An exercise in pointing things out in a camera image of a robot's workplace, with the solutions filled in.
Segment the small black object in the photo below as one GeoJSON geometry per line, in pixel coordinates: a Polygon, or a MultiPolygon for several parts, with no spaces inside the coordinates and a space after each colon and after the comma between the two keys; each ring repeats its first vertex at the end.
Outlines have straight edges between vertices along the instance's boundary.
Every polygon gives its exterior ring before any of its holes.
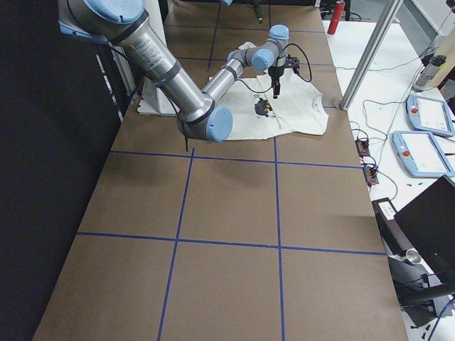
{"type": "Polygon", "coordinates": [[[255,104],[255,112],[260,116],[269,117],[269,112],[271,112],[271,110],[272,106],[266,99],[260,98],[258,103],[255,104]]]}
{"type": "Polygon", "coordinates": [[[446,0],[446,5],[455,13],[455,0],[446,0]]]}
{"type": "Polygon", "coordinates": [[[291,68],[296,75],[299,75],[300,69],[300,60],[297,57],[291,57],[291,55],[287,55],[286,57],[286,68],[291,68]]]}

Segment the metal cylinder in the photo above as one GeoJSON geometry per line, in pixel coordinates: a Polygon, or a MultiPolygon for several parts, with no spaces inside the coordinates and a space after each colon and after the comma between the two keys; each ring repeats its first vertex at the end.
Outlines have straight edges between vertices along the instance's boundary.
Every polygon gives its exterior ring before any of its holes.
{"type": "Polygon", "coordinates": [[[338,23],[340,22],[341,15],[344,11],[344,6],[346,5],[343,1],[337,1],[335,3],[335,10],[333,11],[332,19],[330,20],[330,25],[328,26],[327,34],[335,34],[338,23]]]}
{"type": "Polygon", "coordinates": [[[205,85],[203,91],[218,101],[234,84],[235,80],[242,75],[243,70],[242,63],[237,59],[229,60],[205,85]]]}
{"type": "Polygon", "coordinates": [[[434,55],[429,61],[428,65],[420,74],[417,81],[412,86],[412,90],[420,92],[428,90],[430,87],[428,84],[432,81],[433,77],[439,72],[441,66],[446,62],[445,55],[434,55]]]}
{"type": "Polygon", "coordinates": [[[184,121],[195,121],[212,106],[213,99],[203,94],[179,66],[171,51],[151,29],[148,20],[117,45],[122,46],[153,81],[163,80],[160,89],[177,104],[184,121]]]}
{"type": "Polygon", "coordinates": [[[398,10],[402,5],[403,0],[389,0],[385,5],[384,11],[376,24],[375,30],[371,34],[370,40],[362,54],[362,58],[355,69],[353,78],[350,80],[348,88],[344,94],[343,99],[340,103],[341,110],[348,110],[352,103],[355,94],[360,87],[363,78],[365,77],[368,68],[373,61],[373,58],[378,51],[382,40],[384,39],[390,24],[393,22],[394,17],[397,15],[398,10]]]}

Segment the blue tape line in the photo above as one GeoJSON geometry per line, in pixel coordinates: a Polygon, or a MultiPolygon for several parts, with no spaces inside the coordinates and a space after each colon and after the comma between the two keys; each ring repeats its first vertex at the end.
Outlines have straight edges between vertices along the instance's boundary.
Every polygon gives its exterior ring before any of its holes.
{"type": "Polygon", "coordinates": [[[212,244],[212,245],[227,245],[232,247],[259,247],[263,249],[278,249],[277,245],[268,244],[251,244],[238,242],[219,242],[215,240],[200,240],[200,239],[179,239],[179,242],[194,243],[194,244],[212,244]]]}
{"type": "Polygon", "coordinates": [[[168,304],[169,291],[171,289],[173,266],[175,264],[176,255],[177,255],[178,238],[180,236],[180,228],[181,228],[182,220],[183,220],[183,212],[185,211],[186,195],[188,193],[188,186],[190,184],[190,177],[191,177],[191,169],[193,167],[193,157],[194,157],[194,148],[191,151],[190,165],[188,167],[188,175],[186,176],[185,191],[183,192],[182,206],[180,209],[180,217],[178,218],[176,239],[175,239],[175,242],[173,245],[171,268],[169,269],[168,283],[166,285],[166,293],[164,295],[163,310],[161,311],[161,319],[159,321],[158,336],[156,338],[157,341],[161,340],[161,333],[163,332],[164,318],[166,316],[166,308],[167,308],[167,304],[168,304]]]}
{"type": "Polygon", "coordinates": [[[121,154],[132,154],[142,156],[168,156],[172,158],[195,158],[200,160],[217,160],[217,161],[238,161],[238,162],[253,162],[253,163],[278,163],[282,165],[293,165],[293,166],[312,166],[312,167],[329,167],[329,168],[352,168],[362,169],[361,166],[345,166],[345,165],[329,165],[325,163],[307,163],[307,162],[292,162],[292,161],[268,161],[268,160],[257,160],[248,158],[216,158],[214,156],[189,156],[189,155],[178,155],[178,154],[165,154],[165,153],[144,153],[136,151],[111,151],[111,153],[121,154]]]}
{"type": "Polygon", "coordinates": [[[255,160],[248,158],[216,158],[214,156],[195,156],[194,158],[199,158],[201,160],[220,160],[220,161],[239,161],[239,162],[257,162],[257,163],[274,163],[274,161],[267,160],[255,160]]]}
{"type": "MultiPolygon", "coordinates": [[[[213,26],[193,26],[193,25],[173,25],[173,24],[164,24],[164,27],[180,27],[180,28],[215,28],[213,26]]],[[[269,31],[271,28],[270,21],[270,11],[269,11],[269,28],[243,28],[243,27],[229,27],[229,26],[219,26],[223,30],[239,30],[239,31],[269,31]]],[[[302,32],[302,33],[326,33],[324,31],[311,31],[311,30],[289,30],[289,32],[302,32]]]]}
{"type": "Polygon", "coordinates": [[[140,236],[133,234],[113,234],[113,233],[100,233],[100,232],[77,232],[78,236],[93,236],[93,237],[113,237],[113,238],[127,238],[127,239],[149,239],[149,240],[160,240],[167,242],[174,242],[174,238],[166,237],[152,237],[152,236],[140,236]]]}
{"type": "MultiPolygon", "coordinates": [[[[307,66],[306,63],[299,63],[299,65],[305,65],[305,66],[307,66]]],[[[318,63],[311,63],[311,66],[333,66],[333,67],[335,67],[334,64],[318,64],[318,63]]]]}
{"type": "Polygon", "coordinates": [[[311,31],[311,30],[289,30],[289,32],[302,32],[302,33],[324,33],[324,31],[311,31]]]}
{"type": "Polygon", "coordinates": [[[272,7],[269,5],[269,30],[272,28],[272,7]]]}
{"type": "Polygon", "coordinates": [[[221,13],[221,3],[218,4],[218,13],[216,15],[215,30],[213,31],[212,47],[210,48],[210,56],[208,58],[208,65],[207,65],[208,69],[210,69],[210,66],[212,65],[213,49],[215,48],[215,39],[216,39],[216,32],[218,30],[218,22],[220,20],[220,13],[221,13]]]}
{"type": "MultiPolygon", "coordinates": [[[[175,238],[168,237],[154,237],[154,236],[141,236],[134,234],[114,234],[114,233],[101,233],[101,232],[77,232],[78,236],[90,236],[90,237],[109,237],[109,238],[125,238],[125,239],[146,239],[146,240],[157,240],[161,242],[174,242],[175,238]]],[[[269,244],[254,244],[254,243],[240,243],[240,242],[220,242],[216,240],[202,240],[202,239],[179,239],[178,242],[182,243],[194,243],[194,244],[212,244],[212,245],[227,245],[234,247],[259,247],[264,249],[278,249],[278,245],[269,244]]],[[[361,251],[361,250],[343,250],[343,249],[324,249],[314,247],[293,247],[282,245],[281,249],[286,250],[297,250],[297,251],[312,251],[312,252],[331,252],[337,254],[368,254],[372,256],[386,256],[384,252],[376,251],[361,251]]]]}
{"type": "Polygon", "coordinates": [[[278,153],[277,139],[273,138],[274,165],[275,165],[275,200],[277,203],[277,236],[278,236],[278,268],[279,268],[279,305],[281,311],[282,341],[286,340],[284,324],[284,289],[283,289],[283,261],[282,261],[282,228],[279,210],[279,177],[278,177],[278,153]]]}
{"type": "Polygon", "coordinates": [[[182,28],[215,28],[214,26],[192,26],[192,25],[173,25],[165,23],[163,27],[182,27],[182,28]]]}
{"type": "Polygon", "coordinates": [[[178,154],[162,154],[162,153],[145,153],[140,151],[110,151],[115,154],[132,154],[132,155],[147,155],[147,156],[168,156],[170,158],[190,158],[189,155],[178,155],[178,154]]]}
{"type": "Polygon", "coordinates": [[[329,164],[325,164],[325,163],[306,163],[306,162],[287,162],[287,161],[277,161],[277,163],[280,165],[362,169],[361,166],[329,165],[329,164]]]}
{"type": "Polygon", "coordinates": [[[360,250],[342,250],[342,249],[321,249],[315,247],[282,247],[286,250],[312,251],[312,252],[329,252],[334,254],[367,254],[369,256],[387,256],[385,252],[360,251],[360,250]]]}

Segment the cable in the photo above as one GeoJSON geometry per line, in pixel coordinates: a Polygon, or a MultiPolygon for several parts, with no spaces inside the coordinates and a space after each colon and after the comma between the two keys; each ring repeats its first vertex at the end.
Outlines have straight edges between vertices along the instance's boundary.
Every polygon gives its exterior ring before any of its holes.
{"type": "Polygon", "coordinates": [[[368,123],[368,117],[367,117],[367,112],[366,112],[366,106],[365,106],[365,103],[366,103],[366,102],[371,102],[371,103],[375,103],[375,104],[379,104],[379,105],[389,105],[389,104],[402,104],[402,103],[404,103],[405,101],[403,101],[403,102],[387,102],[387,103],[381,103],[381,102],[373,101],[372,99],[365,99],[365,100],[362,102],[362,111],[363,111],[363,116],[365,117],[365,125],[366,125],[368,128],[370,128],[370,129],[372,129],[372,130],[374,130],[374,131],[377,131],[377,132],[381,133],[382,135],[384,135],[385,139],[383,139],[383,141],[386,142],[386,141],[387,141],[387,135],[388,135],[388,134],[386,134],[384,131],[381,131],[381,130],[376,129],[376,128],[374,128],[373,126],[369,125],[369,123],[368,123]]]}
{"type": "Polygon", "coordinates": [[[436,330],[436,327],[438,326],[439,324],[439,321],[441,320],[441,317],[443,316],[444,312],[447,310],[447,308],[453,303],[455,302],[455,298],[452,298],[449,302],[447,302],[447,304],[442,308],[439,316],[438,316],[438,319],[436,320],[436,323],[434,324],[434,327],[432,329],[432,332],[429,334],[429,337],[428,337],[428,340],[427,341],[431,341],[432,340],[432,337],[433,337],[433,334],[434,334],[434,331],[436,330]]]}
{"type": "Polygon", "coordinates": [[[302,54],[305,56],[305,59],[306,59],[306,64],[308,65],[308,71],[310,73],[310,79],[309,80],[306,80],[305,78],[303,78],[300,73],[298,73],[297,75],[304,81],[304,82],[307,82],[307,83],[310,83],[312,80],[313,80],[313,74],[311,72],[311,65],[310,65],[310,61],[308,59],[308,56],[306,55],[305,51],[300,47],[298,46],[297,44],[295,43],[289,43],[287,44],[286,46],[284,46],[283,50],[286,50],[289,46],[294,46],[296,48],[298,48],[300,50],[300,52],[302,52],[302,54]]]}
{"type": "Polygon", "coordinates": [[[386,177],[387,179],[389,179],[390,181],[392,181],[393,185],[395,186],[395,195],[393,196],[392,199],[390,199],[390,201],[394,200],[394,199],[397,197],[397,195],[398,195],[398,186],[397,186],[397,183],[396,183],[394,180],[392,180],[392,178],[391,178],[390,176],[385,175],[383,172],[381,172],[381,171],[378,170],[378,173],[381,174],[381,175],[383,175],[383,176],[385,176],[385,177],[386,177]]]}
{"type": "MultiPolygon", "coordinates": [[[[419,60],[420,58],[424,57],[427,53],[434,52],[435,50],[436,50],[436,48],[432,48],[430,51],[428,51],[428,47],[427,47],[427,49],[424,52],[420,53],[416,58],[411,59],[409,62],[405,62],[403,64],[399,64],[399,65],[396,65],[394,67],[387,67],[387,68],[384,68],[384,69],[368,69],[368,71],[380,72],[380,71],[395,70],[398,67],[402,67],[402,66],[405,66],[405,65],[408,65],[408,64],[414,62],[415,60],[419,60]]],[[[341,67],[341,66],[337,66],[337,67],[335,67],[335,69],[355,70],[357,68],[356,67],[341,67]]]]}
{"type": "Polygon", "coordinates": [[[354,124],[357,124],[357,127],[360,129],[360,124],[357,123],[356,121],[349,121],[349,123],[354,123],[354,124]]]}
{"type": "MultiPolygon", "coordinates": [[[[423,68],[423,66],[420,66],[416,72],[414,73],[414,77],[411,79],[411,83],[407,86],[406,90],[405,90],[405,93],[402,95],[401,97],[401,102],[406,102],[404,100],[404,98],[407,98],[411,95],[411,92],[412,92],[412,85],[415,83],[415,80],[417,79],[417,77],[419,76],[419,73],[421,71],[421,69],[423,68]]],[[[385,140],[387,140],[388,136],[389,136],[389,133],[390,133],[390,130],[392,130],[392,126],[393,124],[395,123],[395,119],[397,118],[397,114],[398,114],[398,109],[400,108],[400,106],[397,107],[397,109],[395,110],[395,113],[393,114],[393,118],[392,118],[392,121],[390,122],[390,125],[389,125],[389,128],[387,130],[387,137],[385,140]]],[[[385,141],[384,141],[384,144],[381,146],[381,149],[380,149],[380,155],[379,155],[379,163],[378,165],[381,163],[382,161],[382,152],[384,151],[384,147],[385,147],[385,141]]]]}
{"type": "Polygon", "coordinates": [[[267,91],[269,91],[272,88],[272,86],[271,86],[269,89],[267,89],[265,91],[256,91],[256,90],[253,90],[251,87],[249,87],[248,84],[244,80],[241,80],[240,78],[237,78],[235,81],[243,83],[248,88],[249,91],[254,92],[255,94],[265,94],[267,91]]]}
{"type": "MultiPolygon", "coordinates": [[[[436,274],[427,274],[427,277],[430,277],[430,276],[436,276],[436,274]]],[[[423,277],[419,277],[418,279],[415,279],[413,281],[408,281],[406,283],[411,284],[411,283],[414,283],[414,282],[417,282],[417,281],[423,281],[423,279],[424,279],[423,277]]]]}
{"type": "Polygon", "coordinates": [[[448,142],[452,142],[453,144],[455,144],[455,141],[449,139],[448,137],[442,137],[445,141],[448,141],[448,142]]]}

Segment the black curtain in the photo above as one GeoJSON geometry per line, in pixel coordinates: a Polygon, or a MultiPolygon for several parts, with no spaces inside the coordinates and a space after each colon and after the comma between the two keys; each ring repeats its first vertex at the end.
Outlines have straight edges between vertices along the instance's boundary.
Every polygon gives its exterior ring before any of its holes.
{"type": "Polygon", "coordinates": [[[57,1],[2,1],[0,340],[30,340],[119,128],[94,45],[57,1]]]}

